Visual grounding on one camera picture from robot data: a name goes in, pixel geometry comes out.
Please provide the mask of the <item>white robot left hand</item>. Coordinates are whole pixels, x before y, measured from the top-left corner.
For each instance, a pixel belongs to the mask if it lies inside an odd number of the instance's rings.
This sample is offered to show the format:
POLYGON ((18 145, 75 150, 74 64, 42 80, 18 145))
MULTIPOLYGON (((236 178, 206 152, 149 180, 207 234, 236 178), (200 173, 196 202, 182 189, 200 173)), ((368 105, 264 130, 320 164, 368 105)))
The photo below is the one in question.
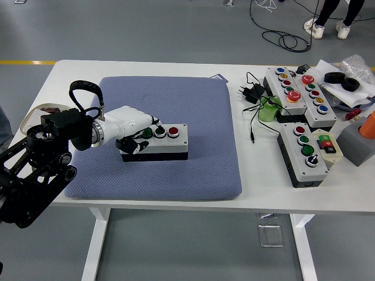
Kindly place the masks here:
POLYGON ((123 106, 104 114, 93 122, 92 146, 101 146, 116 138, 119 150, 134 155, 148 146, 148 142, 137 143, 133 137, 151 125, 162 126, 152 115, 135 108, 123 106))

